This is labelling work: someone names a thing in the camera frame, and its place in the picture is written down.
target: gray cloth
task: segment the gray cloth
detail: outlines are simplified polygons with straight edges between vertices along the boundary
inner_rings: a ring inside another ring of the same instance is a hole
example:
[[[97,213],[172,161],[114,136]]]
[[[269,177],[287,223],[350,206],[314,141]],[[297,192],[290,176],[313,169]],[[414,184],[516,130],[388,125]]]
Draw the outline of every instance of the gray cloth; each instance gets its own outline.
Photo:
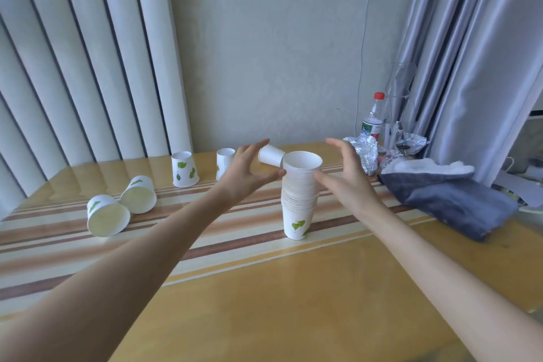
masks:
[[[386,173],[381,182],[406,206],[417,208],[462,235],[483,242],[518,206],[508,196],[471,179],[472,174]]]
[[[543,0],[412,0],[396,62],[417,74],[402,123],[490,185],[541,91]]]

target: power cord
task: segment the power cord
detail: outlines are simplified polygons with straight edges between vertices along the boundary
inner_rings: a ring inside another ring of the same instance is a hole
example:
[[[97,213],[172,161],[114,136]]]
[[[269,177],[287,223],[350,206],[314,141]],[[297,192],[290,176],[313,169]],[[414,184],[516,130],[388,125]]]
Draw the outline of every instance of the power cord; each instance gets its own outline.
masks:
[[[366,24],[368,23],[368,5],[370,0],[366,0],[366,12],[364,16],[364,30],[362,32],[362,47],[360,48],[360,77],[358,78],[358,90],[356,92],[356,114],[355,114],[355,134],[353,137],[358,136],[358,130],[356,125],[358,124],[358,107],[360,102],[360,84],[362,83],[362,61],[363,61],[363,52],[364,52],[364,38],[366,36]]]

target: white fluffy fabric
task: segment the white fluffy fabric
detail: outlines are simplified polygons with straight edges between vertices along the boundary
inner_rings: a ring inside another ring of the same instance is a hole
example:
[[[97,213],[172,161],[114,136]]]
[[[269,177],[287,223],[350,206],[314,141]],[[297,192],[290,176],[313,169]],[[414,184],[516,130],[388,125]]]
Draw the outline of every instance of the white fluffy fabric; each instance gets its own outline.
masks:
[[[438,174],[467,174],[473,173],[473,166],[464,165],[461,161],[451,163],[450,165],[437,165],[429,158],[404,160],[396,159],[390,162],[381,173],[438,173]]]

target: forearm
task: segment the forearm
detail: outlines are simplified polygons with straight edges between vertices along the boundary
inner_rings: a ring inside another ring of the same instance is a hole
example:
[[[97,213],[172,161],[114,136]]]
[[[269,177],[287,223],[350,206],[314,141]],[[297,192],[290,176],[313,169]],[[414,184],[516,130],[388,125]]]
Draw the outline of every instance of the forearm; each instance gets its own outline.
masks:
[[[5,329],[0,360],[109,359],[184,253],[229,207],[212,189],[66,280]]]
[[[358,212],[480,362],[542,360],[543,327],[388,209]]]

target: bottle label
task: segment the bottle label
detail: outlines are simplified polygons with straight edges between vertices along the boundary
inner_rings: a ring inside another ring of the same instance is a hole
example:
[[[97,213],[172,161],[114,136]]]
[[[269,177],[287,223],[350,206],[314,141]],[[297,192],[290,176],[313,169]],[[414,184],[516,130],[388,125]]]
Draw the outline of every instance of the bottle label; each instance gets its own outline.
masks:
[[[371,135],[375,138],[375,140],[379,140],[382,125],[383,123],[373,124],[364,120],[362,123],[362,133],[365,135]]]

